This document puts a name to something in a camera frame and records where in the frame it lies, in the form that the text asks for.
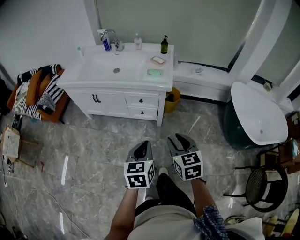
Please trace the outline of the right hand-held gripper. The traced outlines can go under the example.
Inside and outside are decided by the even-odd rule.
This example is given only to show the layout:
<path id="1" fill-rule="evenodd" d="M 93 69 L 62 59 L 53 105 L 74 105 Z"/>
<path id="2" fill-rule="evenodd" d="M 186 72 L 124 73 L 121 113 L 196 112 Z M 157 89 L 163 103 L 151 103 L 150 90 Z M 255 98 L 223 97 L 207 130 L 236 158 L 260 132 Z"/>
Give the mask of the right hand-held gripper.
<path id="1" fill-rule="evenodd" d="M 183 147 L 183 149 L 178 149 L 173 140 L 167 138 L 167 145 L 172 154 L 175 172 L 183 181 L 202 177 L 203 158 L 201 152 L 196 147 L 195 141 L 187 135 L 180 133 L 176 133 L 175 137 Z"/>

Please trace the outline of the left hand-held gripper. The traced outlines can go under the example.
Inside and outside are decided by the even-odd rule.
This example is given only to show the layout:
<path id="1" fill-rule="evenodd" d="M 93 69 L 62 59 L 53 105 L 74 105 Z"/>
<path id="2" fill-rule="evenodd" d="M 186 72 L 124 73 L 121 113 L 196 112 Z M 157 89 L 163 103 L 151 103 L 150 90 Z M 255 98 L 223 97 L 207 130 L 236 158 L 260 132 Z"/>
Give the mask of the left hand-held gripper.
<path id="1" fill-rule="evenodd" d="M 128 188 L 150 187 L 155 177 L 150 141 L 142 141 L 129 151 L 128 159 L 124 163 L 124 177 Z"/>

